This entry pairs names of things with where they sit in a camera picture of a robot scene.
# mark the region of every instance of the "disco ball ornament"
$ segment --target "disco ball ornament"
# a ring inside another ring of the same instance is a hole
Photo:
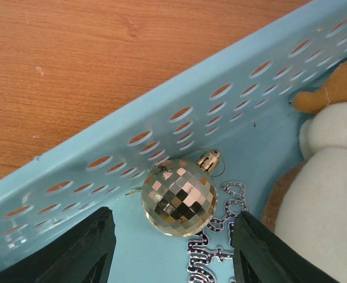
[[[217,205],[217,190],[210,175],[219,159],[219,150],[208,150],[196,163],[167,160],[150,171],[141,188],[141,200],[147,219],[156,229],[176,237],[204,229]]]

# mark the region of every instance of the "brown wooden surface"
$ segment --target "brown wooden surface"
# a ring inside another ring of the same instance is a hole
[[[0,0],[0,178],[307,2]]]

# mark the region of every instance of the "ornament cap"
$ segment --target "ornament cap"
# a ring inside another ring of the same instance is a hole
[[[219,164],[220,155],[219,149],[207,150],[199,157],[196,163],[203,171],[211,175]]]

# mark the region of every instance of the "basket bottom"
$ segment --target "basket bottom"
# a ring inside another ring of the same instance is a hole
[[[219,223],[213,224],[218,232],[207,227],[202,237],[165,236],[145,218],[139,193],[110,199],[106,205],[113,210],[117,245],[109,283],[233,282],[232,218],[226,217],[227,207],[229,213],[245,209],[260,217],[275,181],[302,161],[298,135],[304,118],[287,100],[277,101],[255,120],[219,137],[221,143],[208,145],[220,149],[226,163],[224,174],[214,178],[220,191],[216,211]],[[221,192],[228,183],[234,195]],[[243,206],[242,184],[247,206]]]

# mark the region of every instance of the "white plush body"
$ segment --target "white plush body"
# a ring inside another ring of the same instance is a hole
[[[347,102],[333,104],[306,121],[299,141],[306,160],[327,147],[347,148]]]
[[[275,233],[347,283],[347,149],[327,148],[308,161],[285,195]]]

